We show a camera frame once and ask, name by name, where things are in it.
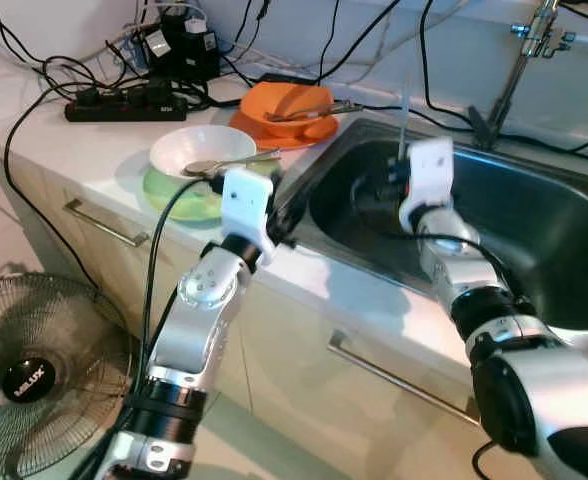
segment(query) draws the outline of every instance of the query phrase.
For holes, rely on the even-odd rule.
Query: orange bowl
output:
[[[289,115],[299,110],[333,103],[329,88],[294,83],[261,82],[241,100],[241,112],[277,137],[297,137],[322,117],[290,122],[270,122],[266,114]]]

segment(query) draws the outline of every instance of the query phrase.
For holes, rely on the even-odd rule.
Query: white bowl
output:
[[[159,138],[150,150],[150,161],[159,172],[185,179],[186,165],[202,160],[238,160],[256,153],[247,133],[223,125],[195,125]]]

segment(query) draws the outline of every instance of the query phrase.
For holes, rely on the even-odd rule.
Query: cabinet door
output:
[[[349,336],[348,326],[262,285],[251,290],[241,325],[258,418],[350,478],[474,478],[470,459],[487,441],[479,427],[329,352],[334,329]],[[539,478],[498,449],[482,463],[493,479]]]

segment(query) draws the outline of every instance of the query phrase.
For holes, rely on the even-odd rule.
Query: fan logo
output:
[[[34,384],[38,382],[43,375],[45,375],[44,368],[45,367],[43,367],[43,365],[39,366],[38,370],[30,375],[27,381],[23,382],[23,385],[21,385],[18,390],[14,390],[14,395],[18,398],[27,392],[30,388],[32,388]]]

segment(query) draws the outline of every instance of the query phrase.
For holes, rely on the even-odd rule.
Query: fan grille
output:
[[[0,478],[32,475],[85,442],[127,389],[132,339],[99,292],[64,277],[0,279]],[[43,358],[54,386],[14,403],[1,384],[8,368]]]

